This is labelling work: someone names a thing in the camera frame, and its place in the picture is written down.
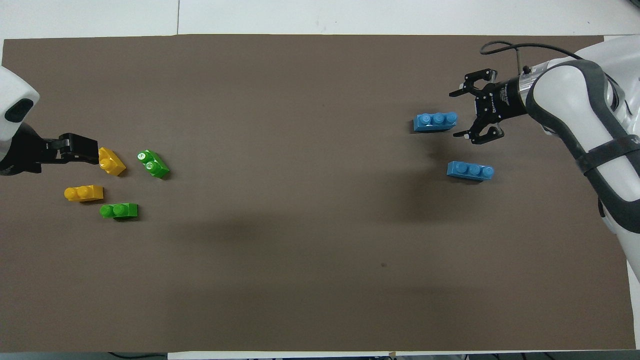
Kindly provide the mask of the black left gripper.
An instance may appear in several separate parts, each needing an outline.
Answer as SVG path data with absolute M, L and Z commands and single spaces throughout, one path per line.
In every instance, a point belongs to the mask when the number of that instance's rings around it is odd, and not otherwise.
M 0 144 L 2 176 L 41 173 L 41 156 L 42 164 L 99 164 L 98 141 L 75 133 L 64 133 L 58 139 L 43 139 L 27 123 L 21 123 L 13 137 L 2 140 Z

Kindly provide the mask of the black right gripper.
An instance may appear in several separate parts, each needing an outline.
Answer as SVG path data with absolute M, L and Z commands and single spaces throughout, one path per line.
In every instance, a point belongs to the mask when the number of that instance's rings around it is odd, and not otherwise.
M 464 138 L 473 145 L 483 145 L 505 136 L 499 123 L 506 119 L 523 116 L 527 110 L 521 96 L 521 77 L 513 76 L 508 80 L 496 82 L 498 71 L 485 68 L 464 76 L 462 84 L 448 96 L 451 98 L 465 94 L 475 97 L 476 119 L 469 129 L 452 134 L 455 138 Z M 484 81 L 483 88 L 476 82 Z

